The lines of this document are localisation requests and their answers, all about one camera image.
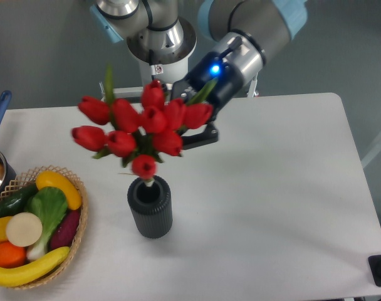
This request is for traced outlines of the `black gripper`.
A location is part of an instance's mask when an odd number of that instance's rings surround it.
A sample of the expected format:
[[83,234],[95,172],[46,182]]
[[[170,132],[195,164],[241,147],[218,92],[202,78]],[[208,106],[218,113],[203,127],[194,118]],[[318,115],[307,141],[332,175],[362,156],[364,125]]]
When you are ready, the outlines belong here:
[[[179,98],[185,94],[185,101],[210,85],[205,102],[213,106],[210,120],[216,119],[219,111],[243,87],[243,75],[232,59],[233,52],[209,52],[203,59],[188,72],[185,77],[174,82],[171,90],[171,99]],[[191,136],[182,136],[183,149],[193,149],[219,140],[219,131],[214,122],[207,123],[205,129]]]

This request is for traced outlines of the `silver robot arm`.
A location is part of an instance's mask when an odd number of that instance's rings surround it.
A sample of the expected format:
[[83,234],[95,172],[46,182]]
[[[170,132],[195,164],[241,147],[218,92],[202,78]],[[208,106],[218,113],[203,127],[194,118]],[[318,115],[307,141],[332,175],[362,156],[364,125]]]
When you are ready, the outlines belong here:
[[172,98],[189,101],[217,78],[207,98],[215,114],[245,86],[255,96],[259,71],[307,20],[304,1],[204,1],[199,28],[216,44],[189,68],[197,37],[177,1],[94,1],[90,12],[114,43],[126,42],[143,83],[159,79]]

